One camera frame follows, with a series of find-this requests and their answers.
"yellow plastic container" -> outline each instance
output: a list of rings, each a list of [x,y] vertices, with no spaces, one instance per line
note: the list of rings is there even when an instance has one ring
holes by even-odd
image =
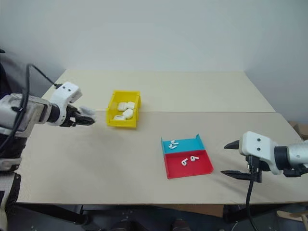
[[[122,115],[123,112],[117,110],[120,102],[134,102],[133,117],[127,120],[114,120],[116,115]],[[115,90],[111,100],[106,108],[106,124],[113,127],[136,128],[139,119],[139,108],[141,106],[141,98],[139,91]]]

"beige table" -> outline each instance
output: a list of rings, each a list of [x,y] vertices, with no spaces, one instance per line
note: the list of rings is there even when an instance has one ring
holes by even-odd
[[[60,82],[71,77],[67,75],[68,72]],[[74,82],[82,88],[84,97],[87,98],[83,103],[88,105],[87,103],[92,102],[90,96],[94,98],[90,83],[94,90],[98,84],[94,84],[95,75],[89,77],[87,72],[83,75],[88,78],[89,84],[80,77]],[[213,76],[215,74],[208,76],[205,74],[207,80],[200,81],[206,83],[211,80],[219,88]],[[220,80],[227,79],[227,74],[222,73],[216,77],[221,78]],[[110,80],[112,88],[116,86],[114,81]],[[237,151],[224,150],[224,145],[239,139],[248,130],[269,136],[281,145],[301,140],[285,119],[274,112],[245,75],[242,73],[234,75],[233,81],[229,81],[228,85],[226,91],[212,89],[211,100],[203,98],[202,93],[199,93],[200,101],[193,101],[190,110],[223,111],[223,107],[218,105],[219,102],[224,104],[221,100],[222,95],[215,94],[219,92],[225,94],[223,98],[227,102],[233,101],[237,110],[249,113],[235,112],[236,110],[234,112],[141,112],[137,129],[121,129],[107,127],[104,123],[105,113],[98,112],[97,123],[91,127],[36,126],[27,142],[19,168],[23,180],[18,201],[50,204],[244,203],[248,182],[229,178],[220,171],[245,170],[246,161]],[[250,91],[240,97],[237,91],[244,91],[245,85]],[[123,89],[121,81],[118,86],[118,89]],[[162,109],[158,108],[158,102],[151,109],[149,98],[153,96],[154,91],[151,91],[150,87],[143,87],[148,91],[141,89],[141,85],[137,88],[141,91],[143,106],[149,111],[161,111],[166,108],[167,103],[163,101]],[[192,85],[187,85],[186,89],[186,95],[195,94]],[[92,106],[99,109],[100,105],[106,105],[109,99],[106,100],[105,97],[107,96],[102,97],[101,101],[93,99],[95,103]],[[167,101],[170,98],[166,95],[164,99]],[[171,99],[176,105],[174,110],[180,110],[181,104],[178,103],[178,99],[181,101],[183,97],[177,95],[177,100]],[[245,106],[237,105],[236,100],[242,100]],[[206,103],[200,104],[210,101],[215,103],[209,103],[209,107]],[[252,107],[249,101],[255,102],[256,108],[262,113],[253,112],[255,107]],[[225,109],[231,110],[226,103]],[[214,172],[210,175],[168,180],[160,145],[161,137],[185,139],[192,138],[197,133],[206,146]],[[308,197],[307,184],[308,176],[288,179],[283,175],[264,173],[263,183],[256,183],[251,201],[252,203],[305,201]]]

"floor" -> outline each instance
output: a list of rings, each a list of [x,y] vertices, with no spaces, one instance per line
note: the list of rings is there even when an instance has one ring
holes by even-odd
[[[80,206],[62,206],[75,212],[80,211]],[[192,231],[231,231],[234,224],[226,224],[222,218],[182,212],[173,209],[158,208],[153,206],[84,206],[85,211],[92,217],[92,222],[87,226],[74,225],[62,220],[53,219],[46,215],[18,208],[15,215],[8,217],[8,231],[98,231],[108,230],[111,226],[123,219],[137,220],[149,231],[169,231],[170,224],[176,218],[188,221]],[[291,205],[285,211],[297,212],[305,210],[304,206]],[[271,212],[255,218],[260,231],[305,231],[304,225],[298,221],[278,218]],[[252,231],[250,223],[239,222],[233,231]]]

